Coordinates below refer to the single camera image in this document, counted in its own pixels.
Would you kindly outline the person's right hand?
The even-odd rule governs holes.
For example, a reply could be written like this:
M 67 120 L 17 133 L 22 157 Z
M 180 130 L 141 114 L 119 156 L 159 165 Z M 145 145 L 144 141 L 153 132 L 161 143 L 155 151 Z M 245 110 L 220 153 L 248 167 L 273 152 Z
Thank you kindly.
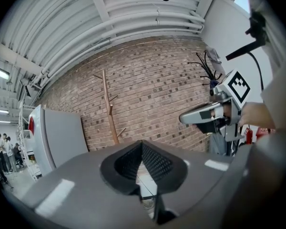
M 232 114 L 232 104 L 231 103 L 224 103 L 223 104 L 223 111 L 224 111 L 224 117 L 226 122 L 231 122 L 231 114 Z

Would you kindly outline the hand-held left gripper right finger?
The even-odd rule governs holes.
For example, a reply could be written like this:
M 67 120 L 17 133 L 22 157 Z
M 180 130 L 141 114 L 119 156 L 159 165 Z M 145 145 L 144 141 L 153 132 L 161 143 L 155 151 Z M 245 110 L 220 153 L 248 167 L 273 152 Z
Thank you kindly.
M 136 180 L 151 195 L 175 192 L 185 181 L 188 165 L 177 149 L 164 143 L 139 140 Z

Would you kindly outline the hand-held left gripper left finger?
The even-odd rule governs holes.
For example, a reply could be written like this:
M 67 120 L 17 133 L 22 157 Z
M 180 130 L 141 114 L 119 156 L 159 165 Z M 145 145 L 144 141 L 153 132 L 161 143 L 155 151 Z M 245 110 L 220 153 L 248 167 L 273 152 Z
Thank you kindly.
M 100 165 L 100 174 L 104 182 L 117 193 L 140 195 L 140 186 L 136 183 L 137 172 L 142 162 L 142 141 L 123 143 L 109 147 L 111 153 Z

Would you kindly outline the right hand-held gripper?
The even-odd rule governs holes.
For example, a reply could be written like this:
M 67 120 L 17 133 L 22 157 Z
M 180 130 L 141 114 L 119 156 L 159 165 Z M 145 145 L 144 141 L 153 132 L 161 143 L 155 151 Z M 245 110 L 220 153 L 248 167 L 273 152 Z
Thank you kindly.
M 203 134 L 220 133 L 226 142 L 243 138 L 238 131 L 238 123 L 251 88 L 236 69 L 231 71 L 210 90 L 210 101 L 182 113 L 182 124 L 194 124 Z M 231 122 L 224 117 L 223 104 L 232 104 Z

